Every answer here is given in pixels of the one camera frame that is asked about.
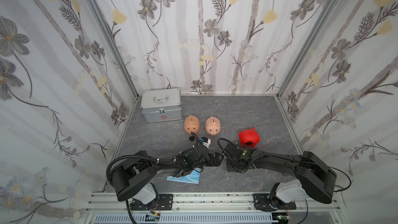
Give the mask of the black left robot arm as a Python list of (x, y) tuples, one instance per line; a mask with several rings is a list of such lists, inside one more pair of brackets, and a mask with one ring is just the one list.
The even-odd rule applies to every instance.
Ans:
[(106, 169), (108, 183), (115, 189), (118, 201), (134, 197), (157, 176), (184, 177), (193, 171), (202, 172), (204, 167), (218, 167), (224, 155), (210, 153), (205, 145), (198, 145), (187, 154), (172, 159), (151, 157), (146, 151), (118, 157)]

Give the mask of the tan piggy bank front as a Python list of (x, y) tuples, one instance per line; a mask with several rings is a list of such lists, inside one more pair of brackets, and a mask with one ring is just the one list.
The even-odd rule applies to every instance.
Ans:
[(198, 117), (190, 115), (185, 119), (183, 126), (184, 126), (184, 130), (188, 134), (191, 134), (191, 132), (198, 133), (200, 130), (200, 121), (199, 121)]

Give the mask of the pink piggy bank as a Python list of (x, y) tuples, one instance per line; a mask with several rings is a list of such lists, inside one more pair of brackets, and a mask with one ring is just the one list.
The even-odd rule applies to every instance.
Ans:
[(220, 120), (214, 116), (209, 117), (205, 123), (205, 130), (207, 134), (216, 136), (221, 131), (221, 123)]

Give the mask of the red piggy bank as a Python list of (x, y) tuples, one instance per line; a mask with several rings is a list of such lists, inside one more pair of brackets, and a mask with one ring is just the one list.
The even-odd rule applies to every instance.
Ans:
[(246, 129), (238, 134), (240, 144), (247, 147), (255, 147), (260, 141), (261, 137), (255, 128)]

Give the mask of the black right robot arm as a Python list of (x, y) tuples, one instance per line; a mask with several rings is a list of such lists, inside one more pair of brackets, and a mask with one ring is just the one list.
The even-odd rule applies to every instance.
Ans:
[(245, 173), (258, 169), (294, 177), (287, 183), (274, 184), (268, 197), (272, 203), (290, 203), (303, 198), (323, 204), (332, 202), (337, 175), (312, 152), (280, 155), (230, 143), (220, 148), (227, 159), (229, 172)]

